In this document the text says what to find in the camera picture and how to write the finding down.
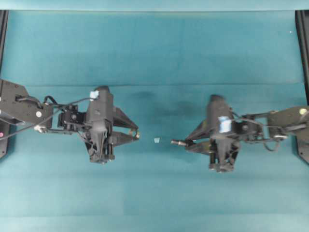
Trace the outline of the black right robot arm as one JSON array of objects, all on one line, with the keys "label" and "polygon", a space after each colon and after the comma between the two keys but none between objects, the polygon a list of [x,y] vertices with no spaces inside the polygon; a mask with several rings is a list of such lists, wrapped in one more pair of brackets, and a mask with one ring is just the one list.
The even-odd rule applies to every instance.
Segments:
[{"label": "black right robot arm", "polygon": [[230,108],[211,110],[210,116],[182,142],[187,151],[209,155],[209,169],[234,170],[241,142],[262,144],[268,151],[294,136],[299,156],[309,160],[309,109],[293,107],[282,111],[238,116]]}]

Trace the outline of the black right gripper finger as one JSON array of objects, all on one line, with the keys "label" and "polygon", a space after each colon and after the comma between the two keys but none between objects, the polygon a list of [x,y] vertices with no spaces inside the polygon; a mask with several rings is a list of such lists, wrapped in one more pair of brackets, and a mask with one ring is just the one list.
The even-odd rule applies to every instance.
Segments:
[{"label": "black right gripper finger", "polygon": [[204,141],[200,143],[193,143],[185,148],[186,151],[200,153],[204,155],[213,154],[211,141]]},{"label": "black right gripper finger", "polygon": [[186,140],[194,141],[200,139],[206,139],[210,137],[212,130],[212,124],[207,120],[204,119],[201,123],[191,132],[187,137]]}]

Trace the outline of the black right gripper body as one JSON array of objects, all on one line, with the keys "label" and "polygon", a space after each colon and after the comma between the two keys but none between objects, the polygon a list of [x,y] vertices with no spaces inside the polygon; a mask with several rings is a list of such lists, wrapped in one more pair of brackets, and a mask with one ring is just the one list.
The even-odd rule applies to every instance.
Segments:
[{"label": "black right gripper body", "polygon": [[209,170],[216,172],[231,172],[240,150],[240,141],[223,135],[211,138],[211,153]]}]

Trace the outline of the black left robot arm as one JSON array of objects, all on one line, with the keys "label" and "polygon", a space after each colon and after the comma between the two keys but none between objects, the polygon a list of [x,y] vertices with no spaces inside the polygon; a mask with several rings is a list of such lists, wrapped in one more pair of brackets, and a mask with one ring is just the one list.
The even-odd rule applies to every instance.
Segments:
[{"label": "black left robot arm", "polygon": [[115,158],[116,146],[139,140],[139,127],[113,104],[108,86],[99,86],[86,98],[86,112],[78,103],[58,103],[52,96],[43,101],[30,96],[22,85],[6,80],[0,82],[0,156],[8,151],[11,126],[27,124],[39,133],[71,135],[77,133],[84,142],[92,163],[105,164]]}]

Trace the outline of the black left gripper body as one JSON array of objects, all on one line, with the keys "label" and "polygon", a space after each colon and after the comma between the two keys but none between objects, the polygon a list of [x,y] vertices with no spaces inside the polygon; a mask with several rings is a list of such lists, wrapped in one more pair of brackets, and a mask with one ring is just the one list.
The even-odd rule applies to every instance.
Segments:
[{"label": "black left gripper body", "polygon": [[92,163],[105,164],[115,159],[110,141],[113,128],[111,113],[86,113],[84,118],[85,145]]}]

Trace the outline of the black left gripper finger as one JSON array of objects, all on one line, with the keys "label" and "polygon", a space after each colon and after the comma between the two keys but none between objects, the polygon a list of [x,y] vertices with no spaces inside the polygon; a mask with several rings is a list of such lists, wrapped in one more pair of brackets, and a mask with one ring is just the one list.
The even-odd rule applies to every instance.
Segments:
[{"label": "black left gripper finger", "polygon": [[114,107],[112,111],[113,126],[128,128],[137,131],[139,127],[118,107]]},{"label": "black left gripper finger", "polygon": [[113,146],[124,145],[139,140],[140,133],[138,130],[131,130],[129,134],[113,131],[111,135],[111,144]]}]

